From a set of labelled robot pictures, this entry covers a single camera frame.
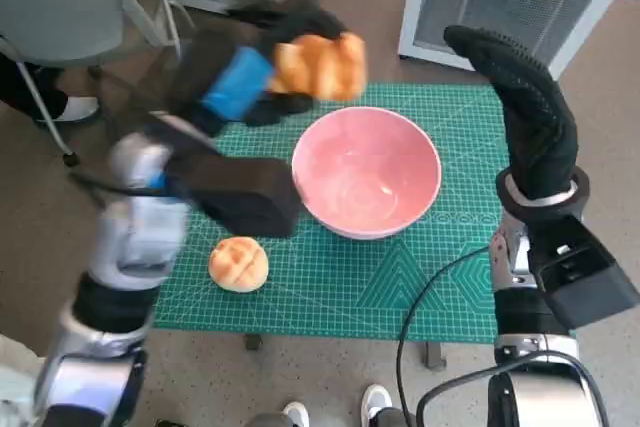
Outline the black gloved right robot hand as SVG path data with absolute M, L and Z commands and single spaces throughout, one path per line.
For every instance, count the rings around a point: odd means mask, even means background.
M 578 153 L 574 116 L 548 68 L 514 39 L 451 25 L 444 41 L 484 76 L 502 103 L 510 171 L 519 191 L 538 200 L 570 187 Z

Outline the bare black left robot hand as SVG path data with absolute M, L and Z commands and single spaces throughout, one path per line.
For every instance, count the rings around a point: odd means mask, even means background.
M 345 31 L 318 0 L 237 2 L 193 37 L 166 93 L 167 110 L 209 137 L 231 122 L 260 127 L 306 113 L 316 105 L 311 96 L 268 91 L 276 46 L 303 34 L 336 40 Z

